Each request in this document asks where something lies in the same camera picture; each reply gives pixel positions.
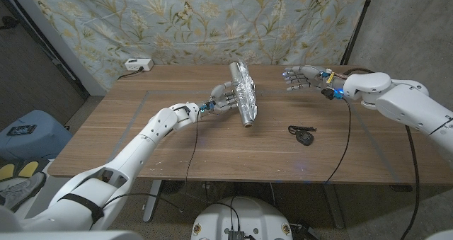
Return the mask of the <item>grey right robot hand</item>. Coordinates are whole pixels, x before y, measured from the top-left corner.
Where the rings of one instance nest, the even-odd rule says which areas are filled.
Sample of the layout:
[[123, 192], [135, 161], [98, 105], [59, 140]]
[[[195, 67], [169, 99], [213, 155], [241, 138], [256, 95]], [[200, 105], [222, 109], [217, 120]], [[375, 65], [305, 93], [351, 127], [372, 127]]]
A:
[[288, 91], [317, 88], [329, 100], [343, 99], [343, 86], [347, 77], [332, 69], [311, 65], [294, 66], [285, 68], [282, 76]]

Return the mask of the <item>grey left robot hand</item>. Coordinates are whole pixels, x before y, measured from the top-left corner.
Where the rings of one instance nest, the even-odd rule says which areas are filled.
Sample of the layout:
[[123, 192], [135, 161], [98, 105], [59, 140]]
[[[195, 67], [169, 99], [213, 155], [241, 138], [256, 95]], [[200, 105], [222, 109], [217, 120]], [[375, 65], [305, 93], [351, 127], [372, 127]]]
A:
[[228, 81], [212, 89], [210, 99], [200, 106], [200, 114], [221, 114], [238, 106], [236, 94], [233, 90], [234, 83]]

